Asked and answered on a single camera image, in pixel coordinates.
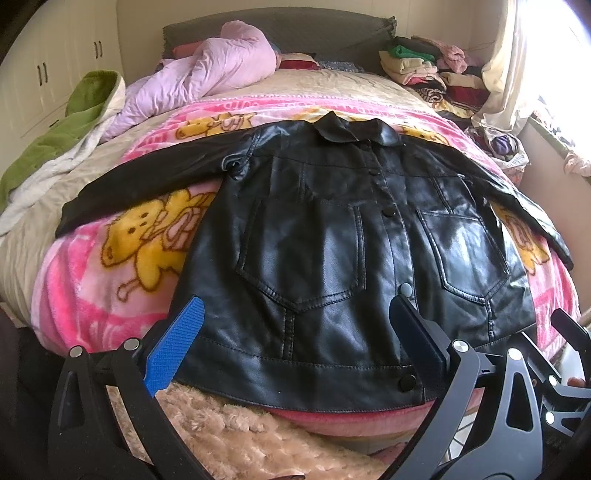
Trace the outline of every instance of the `pile of clothes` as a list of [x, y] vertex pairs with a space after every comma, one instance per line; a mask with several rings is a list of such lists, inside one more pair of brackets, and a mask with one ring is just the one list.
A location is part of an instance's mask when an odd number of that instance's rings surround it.
[[454, 45], [416, 36], [395, 37], [379, 56], [392, 80], [461, 129], [470, 126], [470, 119], [488, 99], [483, 62]]
[[530, 163], [519, 138], [488, 127], [468, 127], [465, 133], [495, 161], [503, 173], [518, 187], [523, 178], [523, 172]]

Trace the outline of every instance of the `yellow cartoon bear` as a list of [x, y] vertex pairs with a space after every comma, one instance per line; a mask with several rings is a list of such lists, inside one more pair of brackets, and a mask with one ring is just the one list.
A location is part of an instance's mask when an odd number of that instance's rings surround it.
[[445, 138], [442, 134], [438, 134], [437, 132], [419, 130], [418, 128], [407, 127], [406, 125], [397, 125], [395, 128], [399, 128], [404, 135], [409, 135], [411, 137], [416, 138], [423, 138], [424, 140], [430, 142], [441, 143], [443, 145], [449, 146], [447, 138]]
[[509, 230], [525, 269], [530, 275], [535, 275], [536, 265], [549, 261], [550, 253], [534, 238], [530, 228], [516, 214], [494, 202], [491, 202], [491, 206]]
[[155, 199], [127, 210], [108, 227], [101, 251], [106, 268], [133, 260], [135, 277], [119, 286], [117, 297], [127, 301], [137, 288], [155, 291], [164, 272], [181, 273], [189, 243], [215, 193], [191, 197], [178, 190], [166, 200]]
[[195, 120], [189, 120], [184, 127], [178, 128], [176, 131], [176, 137], [179, 140], [184, 140], [189, 137], [198, 137], [199, 135], [204, 134], [206, 137], [209, 137], [224, 132], [250, 128], [252, 127], [251, 118], [253, 116], [255, 116], [255, 113], [232, 115], [227, 112], [221, 113], [218, 116], [196, 118]]

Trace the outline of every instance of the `jacket collar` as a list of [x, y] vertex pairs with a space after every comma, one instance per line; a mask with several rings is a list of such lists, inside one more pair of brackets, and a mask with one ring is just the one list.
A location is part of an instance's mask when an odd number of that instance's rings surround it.
[[402, 143], [397, 131], [378, 118], [364, 122], [349, 122], [338, 117], [336, 113], [329, 112], [313, 125], [320, 135], [335, 143], [371, 140], [384, 147]]

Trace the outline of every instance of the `lavender comforter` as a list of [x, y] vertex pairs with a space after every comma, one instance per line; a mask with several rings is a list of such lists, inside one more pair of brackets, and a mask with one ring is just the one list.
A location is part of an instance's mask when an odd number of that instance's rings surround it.
[[247, 87], [273, 74], [276, 66], [263, 32], [240, 20], [227, 22], [218, 38], [205, 40], [191, 57], [167, 61], [159, 72], [130, 85], [123, 110], [100, 141], [206, 95]]

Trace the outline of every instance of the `wall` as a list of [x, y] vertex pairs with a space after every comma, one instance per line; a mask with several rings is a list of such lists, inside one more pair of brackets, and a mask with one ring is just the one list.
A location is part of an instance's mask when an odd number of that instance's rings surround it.
[[473, 0], [468, 48], [484, 61], [491, 58], [503, 10], [503, 0]]
[[377, 17], [396, 16], [399, 35], [423, 35], [467, 47], [472, 36], [470, 25], [474, 5], [489, 1], [491, 0], [119, 0], [119, 41], [128, 83], [154, 71], [162, 53], [161, 30], [165, 25], [245, 8], [319, 7]]
[[591, 185], [575, 174], [564, 173], [564, 160], [527, 124], [519, 136], [530, 158], [520, 189], [538, 203], [562, 234], [573, 256], [571, 272], [582, 312], [591, 308]]

